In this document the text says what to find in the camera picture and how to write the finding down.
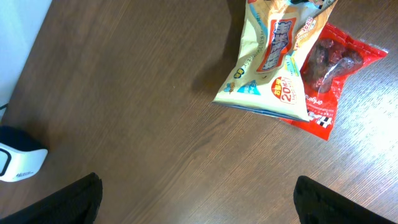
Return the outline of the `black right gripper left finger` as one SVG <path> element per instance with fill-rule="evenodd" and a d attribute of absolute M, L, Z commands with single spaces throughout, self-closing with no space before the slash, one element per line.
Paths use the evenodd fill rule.
<path fill-rule="evenodd" d="M 1 219 L 3 224 L 93 224 L 103 198 L 103 183 L 95 173 Z"/>

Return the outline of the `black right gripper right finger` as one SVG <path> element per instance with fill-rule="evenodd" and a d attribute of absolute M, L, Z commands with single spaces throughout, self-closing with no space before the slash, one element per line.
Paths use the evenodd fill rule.
<path fill-rule="evenodd" d="M 301 224 L 394 224 L 304 175 L 295 184 L 294 205 Z"/>

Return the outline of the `red snack bag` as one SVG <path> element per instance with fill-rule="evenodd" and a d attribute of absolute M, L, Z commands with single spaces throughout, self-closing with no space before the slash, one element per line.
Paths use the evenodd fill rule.
<path fill-rule="evenodd" d="M 327 23 L 300 71 L 309 121 L 283 121 L 329 140 L 347 78 L 387 55 Z"/>

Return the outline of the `cream bee snack bag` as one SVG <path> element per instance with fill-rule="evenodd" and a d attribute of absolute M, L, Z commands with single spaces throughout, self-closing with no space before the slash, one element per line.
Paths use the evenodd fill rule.
<path fill-rule="evenodd" d="M 300 70 L 336 3 L 247 0 L 238 60 L 213 102 L 307 122 Z"/>

